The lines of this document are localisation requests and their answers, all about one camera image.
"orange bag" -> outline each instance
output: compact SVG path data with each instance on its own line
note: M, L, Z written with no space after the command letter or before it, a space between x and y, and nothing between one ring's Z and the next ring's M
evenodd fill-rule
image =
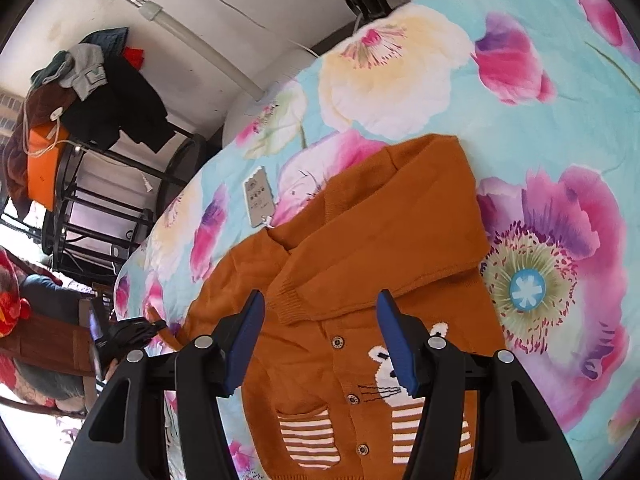
M36 152L52 145L56 123L46 123L36 126L29 131L29 151ZM68 139L69 132L60 124L58 140ZM64 143L41 156L29 156L27 160L27 189L29 198L53 211L56 189L56 173Z

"striped pocket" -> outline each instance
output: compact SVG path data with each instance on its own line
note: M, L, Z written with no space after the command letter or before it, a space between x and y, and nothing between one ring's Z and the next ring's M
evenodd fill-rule
M424 399L416 399L415 406L402 406L401 409L392 412L392 439L393 439L393 460L394 464L406 464L414 448L415 435L420 425ZM459 454L471 451L471 434L469 423L462 421L462 433L460 434Z
M278 413L278 420L289 456L300 467L329 469L340 462L328 409L320 408L303 415Z

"floral bedsheet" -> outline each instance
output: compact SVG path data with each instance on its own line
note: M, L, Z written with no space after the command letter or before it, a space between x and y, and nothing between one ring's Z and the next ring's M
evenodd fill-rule
M607 0L414 0L301 72L206 164L122 268L117 311L153 305L183 322L217 261L256 231L242 183L258 167L278 225L384 143L455 134L478 180L492 246L481 272L506 344L594 480L640 419L639 63ZM240 478L265 478L241 395L221 404Z

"orange cardigan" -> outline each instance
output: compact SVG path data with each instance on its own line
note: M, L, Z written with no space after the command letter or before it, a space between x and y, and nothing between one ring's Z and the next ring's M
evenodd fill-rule
M475 182L455 137L388 146L334 176L292 221L220 261L190 306L190 338L237 312L252 288L266 318L242 386L271 480L399 480L423 399L398 384L376 296L464 351L502 332L478 271L488 251ZM476 396L465 399L456 478L470 476Z

